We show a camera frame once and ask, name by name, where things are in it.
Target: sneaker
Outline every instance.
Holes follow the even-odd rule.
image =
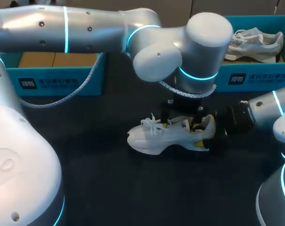
[[[171,145],[181,145],[188,150],[209,151],[202,145],[204,139],[210,139],[216,131],[212,115],[194,124],[193,118],[180,116],[168,123],[160,123],[152,114],[152,119],[141,120],[141,125],[132,128],[128,134],[128,144],[136,151],[158,155]]]
[[[263,63],[275,63],[283,44],[284,35],[281,32],[265,34],[256,27],[238,30],[232,36],[225,59],[235,61],[245,56]]]

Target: blue storage box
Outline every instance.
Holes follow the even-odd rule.
[[[269,34],[282,32],[285,62],[285,16],[227,16],[234,32],[257,27]],[[216,76],[217,92],[273,91],[285,87],[285,63],[224,64]]]
[[[103,57],[80,96],[99,96],[106,67]],[[91,67],[7,68],[16,93],[21,96],[67,96],[87,78]]]
[[[16,68],[19,66],[22,55],[23,53],[1,53],[1,59],[6,68]]]

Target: white shoelace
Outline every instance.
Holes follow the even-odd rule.
[[[153,113],[152,113],[152,119],[147,118],[147,119],[141,120],[141,125],[145,125],[145,126],[150,127],[151,135],[157,135],[158,131],[167,129],[162,124],[160,124],[159,122],[160,122],[160,119],[156,120]]]
[[[248,37],[244,37],[241,32],[244,32],[245,30],[237,30],[234,35],[232,36],[232,40],[235,41],[241,41],[241,42],[247,42],[247,39],[252,39],[252,38],[259,38],[259,39],[263,39],[262,34],[257,34],[257,35],[251,35]]]

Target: shoe heel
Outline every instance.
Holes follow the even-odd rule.
[[[185,142],[185,143],[181,143],[179,145],[184,147],[184,148],[186,148],[186,149],[188,149],[188,150],[191,150],[191,151],[198,151],[198,152],[207,152],[207,151],[209,151],[209,149],[207,149],[207,148],[195,146],[194,143],[192,143],[192,142]]]
[[[229,55],[229,54],[225,55],[225,59],[230,60],[230,61],[236,61],[237,59],[241,57],[243,57],[243,55]]]
[[[266,56],[266,55],[261,55],[261,54],[254,54],[250,57],[259,62],[263,62],[263,63],[275,63],[276,62],[276,56]]]

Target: robotic arm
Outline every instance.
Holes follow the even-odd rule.
[[[206,97],[215,90],[214,79],[232,33],[231,24],[213,13],[197,14],[183,27],[161,28],[158,15],[145,8],[119,12],[39,5],[0,9],[0,52],[125,52],[140,79],[159,81],[190,98]],[[162,81],[171,74],[176,89]],[[276,137],[285,140],[285,114],[281,116],[285,88],[240,107],[246,110],[241,127],[247,121],[250,125],[276,121]],[[238,117],[241,108],[234,107],[231,117]],[[284,168],[269,179],[275,189],[282,188],[275,181],[282,181]],[[269,180],[261,191],[271,187]],[[285,209],[283,194],[277,195]],[[278,198],[276,193],[271,197]],[[269,203],[259,193],[257,206],[261,200]],[[64,204],[59,160],[27,121],[0,58],[0,226],[62,226]],[[262,226],[285,225],[284,219],[266,220],[262,215],[268,211],[260,212]]]

